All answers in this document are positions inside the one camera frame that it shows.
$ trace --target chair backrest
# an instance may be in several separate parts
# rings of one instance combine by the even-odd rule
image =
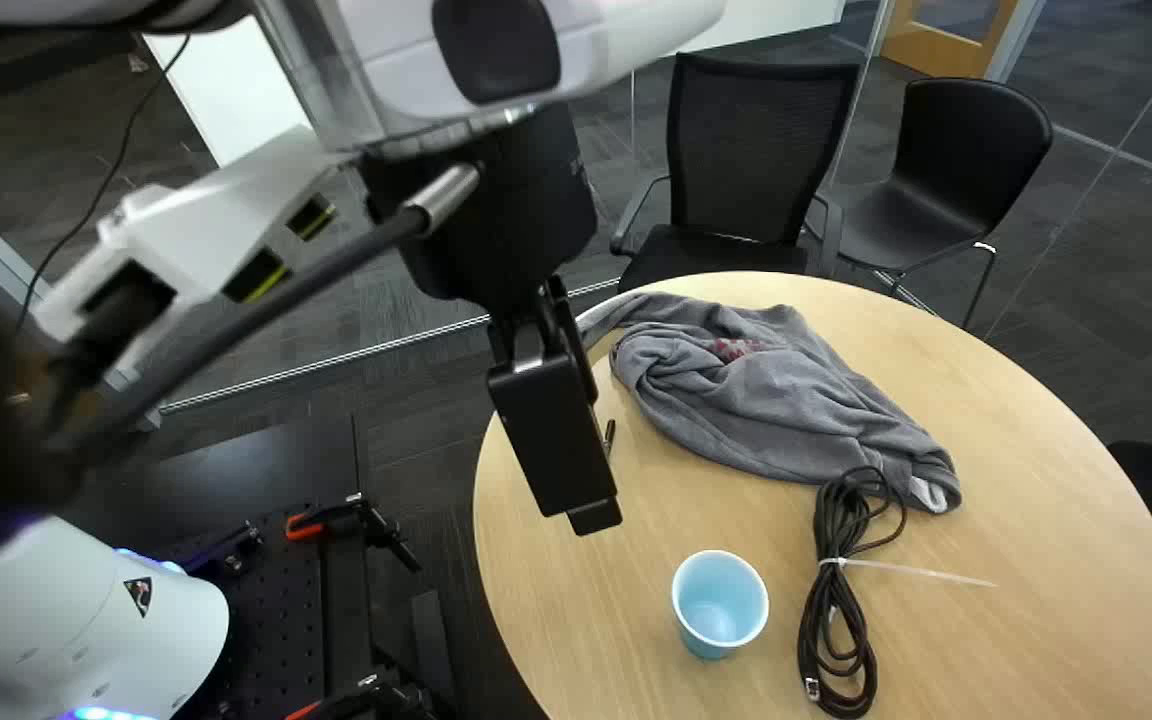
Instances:
[[[987,234],[1049,147],[1049,117],[1005,85],[906,85],[893,178]]]
[[[677,57],[666,101],[671,223],[790,245],[843,137],[857,65]]]

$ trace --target gray shirt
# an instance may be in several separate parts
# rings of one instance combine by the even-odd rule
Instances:
[[[626,327],[613,353],[615,380],[677,443],[804,484],[873,465],[914,508],[959,504],[949,453],[857,375],[794,308],[745,311],[637,293],[579,315],[586,343],[613,327]]]

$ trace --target round table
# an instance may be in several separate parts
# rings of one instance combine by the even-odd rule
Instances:
[[[873,716],[1149,716],[1152,515],[1105,443],[974,335],[874,293],[719,270],[650,283],[730,308],[790,304],[954,460],[962,504],[912,512],[868,558],[987,581],[848,567],[880,654]],[[816,576],[806,484],[759,478],[665,438],[592,346],[594,414],[615,420],[624,524],[542,519],[490,420],[471,496],[475,558],[502,647],[556,720],[820,716],[794,671]],[[730,549],[771,592],[768,630],[705,664],[681,645],[666,581]]]

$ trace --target blue cup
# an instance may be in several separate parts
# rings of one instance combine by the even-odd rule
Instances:
[[[699,660],[725,660],[768,624],[768,585],[735,553],[706,549],[671,573],[671,617]]]

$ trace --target blue light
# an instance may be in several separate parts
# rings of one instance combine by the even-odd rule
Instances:
[[[62,720],[150,720],[150,716],[112,712],[112,708],[72,708]]]

